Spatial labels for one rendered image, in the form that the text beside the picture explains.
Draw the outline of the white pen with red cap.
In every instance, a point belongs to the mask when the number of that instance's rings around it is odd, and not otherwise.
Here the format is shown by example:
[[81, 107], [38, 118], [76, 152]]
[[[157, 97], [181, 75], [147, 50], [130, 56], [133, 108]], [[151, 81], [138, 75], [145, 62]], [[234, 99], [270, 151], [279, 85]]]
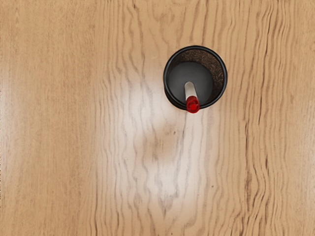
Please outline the white pen with red cap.
[[193, 82], [185, 83], [185, 99], [186, 109], [189, 113], [195, 114], [200, 110], [200, 103]]

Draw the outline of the black mesh pen holder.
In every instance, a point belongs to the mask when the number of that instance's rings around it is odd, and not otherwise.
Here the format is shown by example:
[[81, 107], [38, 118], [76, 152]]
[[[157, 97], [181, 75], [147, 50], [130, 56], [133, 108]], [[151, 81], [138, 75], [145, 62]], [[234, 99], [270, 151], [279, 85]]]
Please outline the black mesh pen holder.
[[163, 72], [167, 99], [185, 111], [188, 110], [186, 83], [193, 83], [200, 109], [205, 109], [222, 97], [227, 81], [227, 69], [221, 57], [209, 48], [196, 45], [184, 47], [173, 54]]

